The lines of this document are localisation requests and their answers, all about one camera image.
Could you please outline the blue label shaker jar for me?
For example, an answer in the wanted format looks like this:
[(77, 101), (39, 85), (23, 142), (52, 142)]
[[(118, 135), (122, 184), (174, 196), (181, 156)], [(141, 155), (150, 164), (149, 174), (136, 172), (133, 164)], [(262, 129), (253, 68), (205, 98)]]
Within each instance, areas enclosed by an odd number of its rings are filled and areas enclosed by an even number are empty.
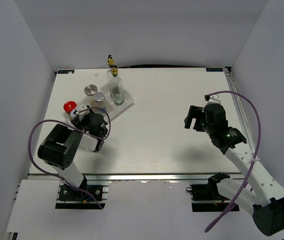
[(94, 106), (106, 111), (105, 95), (102, 92), (96, 92), (93, 96)]

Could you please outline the red lid sauce jar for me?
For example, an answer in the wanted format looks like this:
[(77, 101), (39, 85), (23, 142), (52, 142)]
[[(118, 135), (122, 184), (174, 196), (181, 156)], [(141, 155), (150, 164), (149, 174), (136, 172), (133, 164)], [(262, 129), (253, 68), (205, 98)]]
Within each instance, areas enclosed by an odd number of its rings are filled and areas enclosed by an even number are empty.
[(77, 106), (76, 102), (72, 100), (64, 103), (64, 106), (63, 106), (64, 112), (70, 119), (72, 119), (71, 112), (72, 110), (75, 109), (76, 106)]

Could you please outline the shaker jar metal lid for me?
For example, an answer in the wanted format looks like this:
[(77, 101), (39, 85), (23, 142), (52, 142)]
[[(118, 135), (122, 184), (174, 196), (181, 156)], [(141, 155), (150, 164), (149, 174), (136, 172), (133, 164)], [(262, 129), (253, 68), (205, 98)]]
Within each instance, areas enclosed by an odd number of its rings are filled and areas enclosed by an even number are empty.
[(94, 84), (89, 84), (84, 88), (84, 93), (86, 95), (83, 103), (85, 105), (90, 105), (91, 102), (94, 100), (94, 95), (98, 92), (98, 88)]

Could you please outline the glass bottle clear liquid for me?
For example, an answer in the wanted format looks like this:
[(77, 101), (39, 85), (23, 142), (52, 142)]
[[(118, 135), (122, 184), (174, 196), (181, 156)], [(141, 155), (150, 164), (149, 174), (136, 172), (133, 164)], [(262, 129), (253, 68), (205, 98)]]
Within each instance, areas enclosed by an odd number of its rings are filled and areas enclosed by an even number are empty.
[(112, 78), (110, 80), (110, 93), (114, 104), (121, 105), (125, 102), (124, 87), (122, 79), (119, 77), (117, 66), (111, 69)]

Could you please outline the glass bottle dark sauce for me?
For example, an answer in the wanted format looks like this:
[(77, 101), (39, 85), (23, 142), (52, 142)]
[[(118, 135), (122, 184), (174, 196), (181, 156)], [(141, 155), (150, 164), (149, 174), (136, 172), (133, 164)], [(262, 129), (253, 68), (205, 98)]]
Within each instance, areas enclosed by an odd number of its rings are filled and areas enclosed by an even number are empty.
[(114, 67), (115, 62), (114, 62), (114, 60), (113, 60), (111, 54), (108, 55), (107, 65), (108, 65), (108, 70), (107, 70), (108, 87), (109, 87), (110, 95), (111, 95), (111, 97), (113, 97), (113, 96), (112, 96), (112, 91), (111, 91), (110, 83), (111, 83), (111, 80), (112, 80), (112, 77), (113, 77), (113, 75), (112, 75), (112, 73), (111, 73), (111, 70), (112, 70), (112, 68)]

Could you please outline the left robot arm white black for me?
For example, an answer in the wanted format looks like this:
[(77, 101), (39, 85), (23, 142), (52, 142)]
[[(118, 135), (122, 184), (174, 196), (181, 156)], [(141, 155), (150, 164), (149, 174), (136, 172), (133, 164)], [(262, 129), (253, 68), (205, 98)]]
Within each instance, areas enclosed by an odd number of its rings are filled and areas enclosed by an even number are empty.
[(87, 195), (87, 180), (74, 163), (79, 148), (97, 153), (108, 134), (104, 117), (88, 111), (73, 120), (76, 130), (57, 123), (38, 149), (38, 158), (50, 165), (71, 186), (70, 194), (78, 200)]

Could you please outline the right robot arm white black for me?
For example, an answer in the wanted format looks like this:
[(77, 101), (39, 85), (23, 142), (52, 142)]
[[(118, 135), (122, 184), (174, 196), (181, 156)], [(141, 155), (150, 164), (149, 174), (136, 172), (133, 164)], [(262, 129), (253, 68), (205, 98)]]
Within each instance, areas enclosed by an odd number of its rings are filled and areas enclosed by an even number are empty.
[(194, 130), (205, 132), (217, 147), (242, 173), (252, 191), (244, 188), (235, 203), (252, 216), (257, 228), (266, 236), (284, 230), (284, 187), (253, 159), (244, 135), (230, 127), (220, 104), (205, 107), (190, 106), (184, 127), (189, 129), (195, 120)]

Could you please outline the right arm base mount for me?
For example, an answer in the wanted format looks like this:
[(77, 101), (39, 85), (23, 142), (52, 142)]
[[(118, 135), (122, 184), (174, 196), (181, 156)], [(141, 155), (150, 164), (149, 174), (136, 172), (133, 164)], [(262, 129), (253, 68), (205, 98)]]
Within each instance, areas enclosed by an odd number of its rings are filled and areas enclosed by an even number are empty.
[(191, 184), (186, 187), (186, 192), (191, 195), (192, 211), (194, 213), (222, 212), (230, 203), (230, 199), (219, 194), (217, 183), (229, 179), (230, 176), (219, 172), (208, 178), (206, 184)]

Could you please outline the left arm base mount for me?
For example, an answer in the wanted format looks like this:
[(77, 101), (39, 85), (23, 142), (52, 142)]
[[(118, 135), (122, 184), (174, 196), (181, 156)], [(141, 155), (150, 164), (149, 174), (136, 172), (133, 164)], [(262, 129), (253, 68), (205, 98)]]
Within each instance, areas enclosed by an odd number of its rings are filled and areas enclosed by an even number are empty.
[(58, 210), (101, 210), (108, 196), (108, 186), (104, 184), (87, 184), (85, 193), (61, 183), (55, 209)]

